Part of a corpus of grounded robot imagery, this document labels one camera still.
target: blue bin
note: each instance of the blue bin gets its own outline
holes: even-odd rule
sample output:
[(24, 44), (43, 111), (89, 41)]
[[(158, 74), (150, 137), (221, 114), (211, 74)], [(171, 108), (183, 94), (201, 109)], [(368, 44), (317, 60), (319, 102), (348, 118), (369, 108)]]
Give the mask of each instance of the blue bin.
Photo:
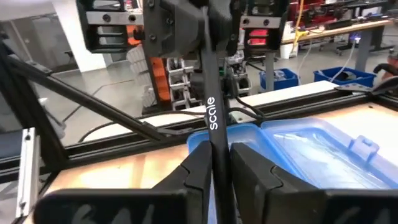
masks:
[[(283, 68), (278, 70), (283, 71), (285, 73), (286, 79), (274, 81), (274, 90), (281, 90), (284, 88), (290, 88), (299, 85), (299, 79), (297, 78), (297, 75), (294, 72), (292, 72), (290, 69)], [(267, 88), (266, 73), (260, 72), (259, 74), (260, 74), (260, 86), (263, 90), (266, 90)]]
[[(319, 82), (319, 81), (330, 81), (333, 76), (335, 76), (342, 67), (336, 67), (336, 68), (329, 68), (325, 70), (321, 70), (322, 73), (319, 71), (314, 71), (314, 81)], [(352, 72), (353, 74), (356, 75), (356, 79), (354, 80), (347, 80), (347, 81), (339, 81), (339, 80), (333, 80), (334, 84), (337, 85), (345, 85), (345, 84), (350, 84), (350, 83), (357, 83), (360, 85), (364, 85), (367, 87), (373, 87), (373, 80), (376, 77), (376, 75), (371, 74), (371, 73), (366, 73), (366, 72), (360, 72), (355, 69), (351, 68), (345, 68), (343, 70), (344, 72)]]
[[(272, 160), (275, 164), (280, 167), (287, 167), (289, 172), (294, 172), (290, 170), (287, 164), (283, 163), (283, 160), (277, 156), (277, 153), (271, 148), (271, 145), (267, 142), (264, 134), (254, 124), (237, 124), (227, 128), (228, 144), (231, 146), (232, 143), (242, 142), (261, 154), (262, 156)], [(207, 141), (209, 135), (207, 131), (200, 131), (198, 133), (193, 133), (187, 139), (188, 151), (191, 153), (195, 148), (202, 142)], [(214, 188), (213, 180), (210, 186), (210, 202), (208, 211), (208, 224), (217, 224), (216, 219), (216, 205), (214, 201)]]

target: white desk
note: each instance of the white desk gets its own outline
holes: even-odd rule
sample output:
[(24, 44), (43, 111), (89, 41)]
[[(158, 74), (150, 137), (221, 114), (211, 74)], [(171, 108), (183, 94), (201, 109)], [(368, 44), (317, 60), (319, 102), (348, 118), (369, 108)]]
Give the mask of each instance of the white desk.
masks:
[[(327, 81), (321, 81), (321, 82), (309, 83), (309, 84), (301, 85), (301, 86), (295, 86), (292, 88), (286, 88), (283, 90), (276, 90), (276, 91), (271, 91), (271, 92), (267, 92), (267, 93), (246, 96), (241, 99), (242, 99), (242, 101), (244, 101), (245, 103), (248, 103), (249, 105), (257, 106), (257, 105), (261, 105), (264, 103), (272, 103), (272, 102), (279, 101), (279, 100), (286, 100), (286, 99), (293, 98), (293, 97), (304, 96), (304, 95), (309, 95), (312, 93), (319, 93), (321, 91), (331, 90), (336, 86), (337, 85), (335, 85), (333, 83), (330, 83)], [(235, 106), (241, 106), (241, 105), (238, 104), (235, 100), (232, 100), (231, 107), (235, 107)], [(197, 106), (194, 108), (186, 109), (185, 111), (205, 112), (205, 107)], [(234, 116), (236, 121), (239, 120), (238, 118), (242, 118), (241, 121), (238, 121), (240, 123), (252, 120), (252, 118), (247, 117), (246, 115), (244, 115), (240, 112), (232, 112), (232, 115)], [(159, 116), (144, 118), (141, 121), (146, 121), (153, 126), (162, 126), (162, 125), (167, 125), (167, 124), (172, 124), (172, 123), (178, 123), (181, 121), (188, 121), (188, 120), (200, 118), (200, 117), (201, 116), (192, 116), (192, 115), (185, 115), (185, 114), (166, 114), (166, 115), (159, 115)], [(86, 137), (85, 141), (101, 139), (101, 138), (106, 138), (106, 137), (110, 137), (110, 136), (115, 136), (118, 134), (130, 133), (130, 132), (131, 131), (125, 127), (122, 127), (118, 124), (112, 124), (107, 127), (101, 128), (97, 131), (94, 131), (93, 133), (91, 133), (90, 135), (88, 135)]]

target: workbench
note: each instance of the workbench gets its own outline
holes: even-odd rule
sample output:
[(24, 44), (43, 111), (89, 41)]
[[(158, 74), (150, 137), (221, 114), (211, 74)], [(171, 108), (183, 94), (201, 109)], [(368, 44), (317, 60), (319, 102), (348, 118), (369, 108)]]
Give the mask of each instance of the workbench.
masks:
[[(333, 30), (312, 30), (309, 35), (301, 37), (298, 42), (311, 40), (311, 39), (319, 39), (325, 37), (333, 37), (341, 34), (348, 34), (351, 32), (361, 31), (361, 40), (359, 41), (358, 53), (356, 56), (355, 62), (355, 70), (365, 72), (366, 62), (368, 60), (369, 51), (371, 49), (371, 39), (372, 39), (372, 31), (380, 26), (386, 26), (389, 24), (393, 24), (394, 22), (391, 20), (383, 20), (376, 22), (366, 22), (363, 24), (356, 24), (349, 27), (344, 27), (340, 29)], [(282, 44), (291, 44), (293, 43), (294, 38), (286, 39), (282, 41)], [(266, 53), (266, 91), (274, 90), (274, 52)]]
[[(242, 98), (242, 100), (250, 105), (256, 106), (273, 101), (327, 91), (334, 87), (336, 87), (335, 84), (322, 81), (284, 90), (247, 96)], [(205, 109), (199, 106), (188, 110), (204, 111)], [(240, 123), (251, 119), (244, 116), (239, 117), (242, 116), (240, 114), (233, 114), (233, 116), (235, 118), (240, 118), (238, 121)], [(398, 151), (396, 150), (397, 144), (395, 141), (396, 133), (391, 131), (394, 129), (392, 127), (398, 126), (398, 112), (374, 103), (366, 103), (342, 110), (317, 114), (314, 117), (328, 121), (337, 128), (342, 129), (352, 138), (363, 135), (372, 139), (380, 145), (380, 155), (389, 160), (392, 159), (391, 162), (398, 164), (398, 159), (396, 159), (398, 158)], [(145, 120), (154, 126), (161, 126), (195, 118), (197, 118), (197, 116), (167, 114), (146, 118)], [(118, 124), (114, 124), (93, 132), (91, 135), (87, 136), (85, 140), (105, 138), (127, 132), (129, 132), (129, 130)], [(63, 170), (51, 183), (44, 195), (54, 190), (72, 188), (151, 188), (169, 175), (187, 156), (187, 146), (182, 144), (158, 151)], [(24, 223), (32, 223), (32, 217), (29, 216)]]

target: black cable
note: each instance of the black cable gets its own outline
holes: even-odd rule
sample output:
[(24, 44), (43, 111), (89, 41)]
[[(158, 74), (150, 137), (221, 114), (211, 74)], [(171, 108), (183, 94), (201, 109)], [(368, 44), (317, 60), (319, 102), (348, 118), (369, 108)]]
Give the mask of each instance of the black cable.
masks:
[(245, 110), (245, 109), (243, 109), (243, 108), (230, 108), (230, 109), (228, 110), (229, 113), (232, 112), (232, 111), (241, 112), (242, 114), (248, 115), (249, 117), (254, 118), (254, 119), (265, 120), (265, 117), (263, 117), (263, 116), (258, 116), (258, 115), (254, 114), (254, 113), (252, 113), (252, 112), (250, 112), (250, 111), (248, 111), (248, 110)]
[(238, 103), (240, 103), (243, 106), (249, 108), (250, 110), (253, 110), (253, 112), (255, 112), (258, 116), (261, 116), (262, 118), (264, 118), (266, 116), (261, 110), (259, 110), (259, 109), (255, 108), (255, 107), (243, 102), (239, 97), (236, 97), (235, 99), (236, 99), (236, 101)]
[(253, 65), (250, 62), (246, 62), (246, 65), (249, 65), (249, 66), (251, 66), (251, 67), (253, 67), (253, 68), (255, 68), (255, 69), (259, 70), (259, 71), (266, 72), (264, 69), (262, 69), (260, 67), (257, 67), (257, 66)]
[[(246, 106), (246, 107), (250, 108), (250, 109), (253, 110), (253, 111), (258, 111), (259, 114), (254, 114), (254, 113), (252, 113), (252, 112), (250, 112), (250, 111), (248, 111), (248, 110), (245, 110), (245, 109), (243, 109), (243, 108), (230, 108), (229, 111), (228, 111), (229, 113), (232, 112), (232, 111), (238, 111), (238, 112), (241, 112), (241, 113), (243, 113), (243, 114), (245, 114), (245, 115), (248, 115), (249, 117), (254, 118), (254, 119), (260, 119), (260, 120), (264, 120), (264, 119), (265, 119), (265, 114), (264, 114), (263, 112), (259, 111), (258, 109), (254, 108), (254, 107), (251, 106), (251, 105), (248, 105), (247, 103), (243, 102), (241, 99), (238, 99), (238, 98), (237, 98), (236, 100), (237, 100), (239, 103), (241, 103), (243, 106)], [(204, 115), (206, 115), (205, 112), (192, 112), (192, 111), (164, 111), (164, 112), (157, 113), (156, 115), (153, 115), (153, 116), (166, 115), (166, 114), (187, 114), (187, 115), (193, 115), (193, 116), (204, 116)], [(87, 136), (89, 136), (89, 135), (92, 134), (93, 132), (95, 132), (95, 131), (97, 131), (97, 130), (99, 130), (99, 129), (101, 129), (101, 128), (105, 128), (105, 127), (107, 127), (107, 126), (113, 125), (113, 124), (116, 124), (116, 122), (111, 121), (111, 122), (108, 122), (108, 123), (105, 123), (105, 124), (101, 124), (101, 125), (99, 125), (99, 126), (93, 128), (93, 129), (89, 130), (86, 134), (84, 134), (84, 135), (79, 139), (78, 143), (83, 142), (83, 141), (87, 138)]]
[[(206, 115), (205, 112), (192, 112), (192, 111), (163, 111), (163, 112), (160, 112), (160, 113), (153, 114), (152, 116), (167, 115), (167, 114), (187, 114), (187, 115), (193, 115), (193, 116), (204, 116), (204, 115)], [(117, 124), (117, 123), (114, 122), (114, 121), (111, 121), (111, 122), (108, 122), (108, 123), (105, 123), (105, 124), (101, 124), (101, 125), (99, 125), (99, 126), (93, 128), (93, 129), (89, 130), (86, 134), (84, 134), (84, 135), (79, 139), (78, 143), (83, 142), (83, 141), (87, 138), (87, 136), (91, 135), (93, 132), (95, 132), (95, 131), (97, 131), (97, 130), (99, 130), (99, 129), (101, 129), (101, 128), (105, 128), (105, 127), (107, 127), (107, 126), (113, 125), (113, 124)]]

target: wooden table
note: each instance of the wooden table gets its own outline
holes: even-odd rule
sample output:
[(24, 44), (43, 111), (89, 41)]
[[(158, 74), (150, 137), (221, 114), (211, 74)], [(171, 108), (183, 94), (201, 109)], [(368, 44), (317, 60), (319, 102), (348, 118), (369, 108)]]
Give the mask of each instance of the wooden table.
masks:
[[(363, 24), (355, 24), (355, 25), (352, 25), (349, 27), (333, 29), (333, 30), (318, 30), (318, 29), (316, 29), (316, 30), (313, 30), (314, 32), (310, 32), (309, 35), (301, 37), (299, 41), (324, 38), (324, 37), (332, 37), (334, 35), (341, 35), (341, 34), (348, 34), (350, 32), (372, 29), (375, 27), (386, 26), (386, 25), (393, 24), (393, 23), (394, 22), (391, 20), (383, 20), (383, 21), (376, 21), (376, 22), (367, 22), (367, 23), (363, 23)], [(282, 44), (291, 44), (291, 43), (293, 43), (293, 41), (294, 41), (294, 38), (283, 40)]]
[[(371, 39), (372, 39), (372, 31), (380, 26), (386, 26), (389, 24), (393, 24), (393, 21), (384, 20), (384, 21), (376, 21), (376, 22), (367, 22), (364, 24), (352, 25), (349, 27), (344, 27), (340, 29), (334, 30), (314, 30), (314, 32), (319, 32), (319, 34), (311, 33), (307, 36), (300, 38), (300, 41), (322, 38), (322, 37), (331, 37), (334, 35), (347, 34), (350, 32), (361, 31), (361, 40), (359, 41), (358, 53), (356, 55), (355, 62), (355, 70), (365, 72), (366, 62), (368, 61), (368, 55), (371, 50)], [(291, 44), (294, 39), (283, 40), (282, 44)], [(266, 91), (274, 90), (274, 52), (267, 52), (266, 55)]]
[[(391, 131), (398, 126), (398, 112), (366, 103), (315, 117), (327, 120), (353, 138), (361, 134), (372, 139), (380, 145), (382, 156), (398, 164), (398, 159), (395, 159), (398, 157), (396, 132)], [(187, 146), (180, 145), (63, 170), (46, 194), (72, 188), (151, 188), (169, 175), (187, 156)], [(32, 223), (31, 218), (28, 217), (25, 223)]]

